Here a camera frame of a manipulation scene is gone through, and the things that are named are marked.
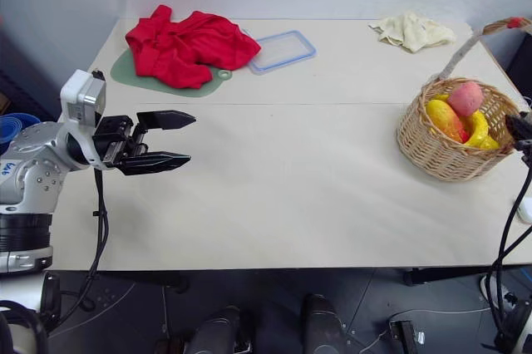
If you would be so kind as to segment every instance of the red towel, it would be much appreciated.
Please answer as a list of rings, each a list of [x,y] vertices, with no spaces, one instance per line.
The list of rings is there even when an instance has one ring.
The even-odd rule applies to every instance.
[[[159,5],[126,34],[137,76],[199,89],[212,80],[205,65],[235,70],[260,51],[257,42],[224,17],[195,11],[181,22],[171,22],[171,13],[171,8]]]

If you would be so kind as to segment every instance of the basket handle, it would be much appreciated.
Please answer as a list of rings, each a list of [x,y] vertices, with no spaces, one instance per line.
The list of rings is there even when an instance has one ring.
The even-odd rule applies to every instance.
[[[507,19],[499,20],[498,22],[488,24],[481,31],[473,32],[473,36],[460,47],[458,51],[452,56],[447,66],[443,71],[436,76],[435,81],[445,80],[452,71],[455,70],[456,65],[461,61],[467,52],[480,40],[482,36],[488,36],[496,32],[502,32],[508,28],[519,28],[525,32],[532,34],[532,22],[526,17],[508,17]]]

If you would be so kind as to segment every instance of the clear plastic lid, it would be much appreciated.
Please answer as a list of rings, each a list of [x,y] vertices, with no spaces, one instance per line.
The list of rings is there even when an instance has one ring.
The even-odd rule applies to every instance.
[[[316,48],[297,30],[259,38],[256,41],[261,50],[249,62],[249,68],[255,74],[263,74],[316,55]]]

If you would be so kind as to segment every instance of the pink fruit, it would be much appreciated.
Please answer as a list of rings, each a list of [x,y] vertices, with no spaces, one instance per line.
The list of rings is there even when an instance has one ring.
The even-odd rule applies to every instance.
[[[471,116],[479,110],[484,95],[482,89],[474,81],[468,81],[456,88],[447,99],[447,103],[451,105],[457,115]]]

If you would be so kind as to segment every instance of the white cable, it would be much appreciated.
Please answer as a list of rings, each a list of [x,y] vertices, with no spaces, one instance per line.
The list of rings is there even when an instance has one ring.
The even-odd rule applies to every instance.
[[[466,310],[466,311],[437,311],[437,310],[425,310],[425,309],[419,309],[419,310],[406,310],[406,311],[402,311],[402,312],[398,312],[397,314],[394,314],[392,315],[391,317],[388,318],[388,326],[391,327],[392,325],[392,320],[396,317],[399,317],[400,315],[404,315],[404,314],[408,314],[409,312],[429,312],[431,314],[472,314],[474,312],[484,312],[484,311],[489,311],[490,308],[480,308],[478,310]],[[381,340],[381,337],[383,337],[384,335],[386,335],[386,333],[388,332],[388,330],[382,332],[379,336],[377,336],[377,339],[375,339],[369,346],[367,347],[364,347],[361,351],[358,352],[358,354],[362,354],[363,352],[366,352],[367,350],[369,350],[370,348],[372,348],[373,346],[375,346],[379,340]]]
[[[87,323],[89,322],[92,322],[94,321],[95,319],[97,319],[98,317],[101,317],[103,314],[105,314],[106,312],[108,312],[109,310],[111,310],[116,304],[118,304],[119,302],[121,302],[122,300],[124,300],[124,298],[126,298],[126,296],[129,294],[129,292],[135,287],[136,283],[133,283],[129,289],[127,289],[127,291],[122,295],[122,297],[120,297],[118,300],[116,300],[114,303],[112,303],[108,308],[106,308],[105,310],[103,310],[102,312],[100,312],[99,314],[96,314],[94,317],[92,318],[89,318],[87,319],[86,321],[83,321],[81,323],[78,323],[77,325],[74,325],[73,327],[68,327],[67,329],[64,329],[58,333],[54,333],[53,335],[50,335],[48,337],[48,339],[52,339],[54,337],[57,337],[59,335],[62,335],[63,333],[67,333],[67,332],[71,332],[73,331],[74,329],[77,329],[78,327],[83,327],[85,326]]]
[[[165,332],[166,338],[170,339],[170,330],[168,329],[168,314],[166,313],[166,286],[160,287],[163,292],[163,308],[165,309]]]
[[[375,346],[377,343],[379,343],[379,340],[381,340],[381,337],[383,337],[384,335],[386,335],[388,332],[388,330],[382,332],[379,336],[377,336],[377,339],[375,339],[373,341],[372,344],[370,344],[369,346],[367,347],[364,347],[361,351],[358,352],[358,354],[362,354],[363,352],[366,352],[367,350],[369,350],[370,348],[372,348],[373,346]]]

